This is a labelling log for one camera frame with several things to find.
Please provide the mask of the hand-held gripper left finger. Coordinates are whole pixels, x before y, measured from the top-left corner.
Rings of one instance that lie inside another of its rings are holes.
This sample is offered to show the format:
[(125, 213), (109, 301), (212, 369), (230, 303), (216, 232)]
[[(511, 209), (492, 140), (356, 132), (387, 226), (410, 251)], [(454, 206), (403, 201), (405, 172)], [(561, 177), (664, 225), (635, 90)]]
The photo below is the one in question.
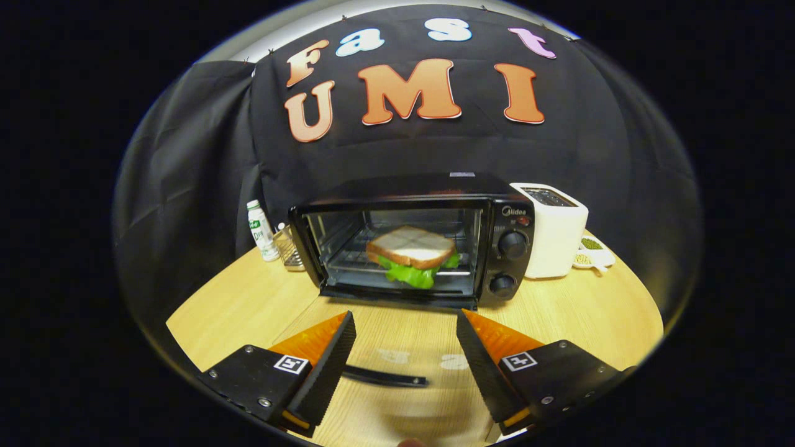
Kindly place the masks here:
[(312, 438), (355, 338), (354, 316), (346, 311), (270, 348), (244, 345), (197, 377), (256, 419)]

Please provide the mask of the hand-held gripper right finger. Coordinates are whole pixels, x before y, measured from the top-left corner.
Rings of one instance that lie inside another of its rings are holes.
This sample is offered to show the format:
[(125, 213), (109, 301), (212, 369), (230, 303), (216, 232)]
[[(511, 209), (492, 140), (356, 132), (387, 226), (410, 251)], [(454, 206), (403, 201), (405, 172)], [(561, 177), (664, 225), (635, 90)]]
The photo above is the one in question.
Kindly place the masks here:
[(559, 424), (634, 372), (570, 340), (542, 343), (477, 312), (457, 312), (457, 339), (503, 435)]

